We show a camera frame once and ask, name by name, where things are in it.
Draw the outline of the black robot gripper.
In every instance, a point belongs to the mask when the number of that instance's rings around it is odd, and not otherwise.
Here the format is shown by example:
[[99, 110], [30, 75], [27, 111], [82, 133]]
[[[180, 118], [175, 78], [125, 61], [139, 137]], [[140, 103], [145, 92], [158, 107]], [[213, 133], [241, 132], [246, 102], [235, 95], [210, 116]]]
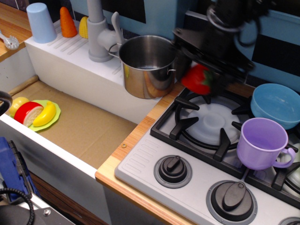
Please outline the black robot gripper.
[[213, 71], [210, 95], [221, 94], [229, 84], [243, 81], [255, 67], [236, 47], [234, 38], [245, 23], [212, 23], [203, 30], [176, 28], [173, 30], [175, 77], [180, 81], [192, 61]]

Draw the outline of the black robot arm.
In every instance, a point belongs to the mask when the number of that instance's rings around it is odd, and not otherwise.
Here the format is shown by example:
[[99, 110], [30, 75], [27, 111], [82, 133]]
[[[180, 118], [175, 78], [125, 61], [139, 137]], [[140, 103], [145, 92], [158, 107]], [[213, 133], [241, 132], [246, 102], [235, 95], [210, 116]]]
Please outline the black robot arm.
[[208, 7], [203, 30], [174, 29], [177, 80], [199, 95], [218, 95], [229, 84], [245, 81], [255, 66], [235, 43], [255, 44], [255, 40], [243, 43], [241, 32], [246, 23], [254, 22], [259, 34], [260, 17], [268, 14], [271, 5], [271, 0], [218, 0]]

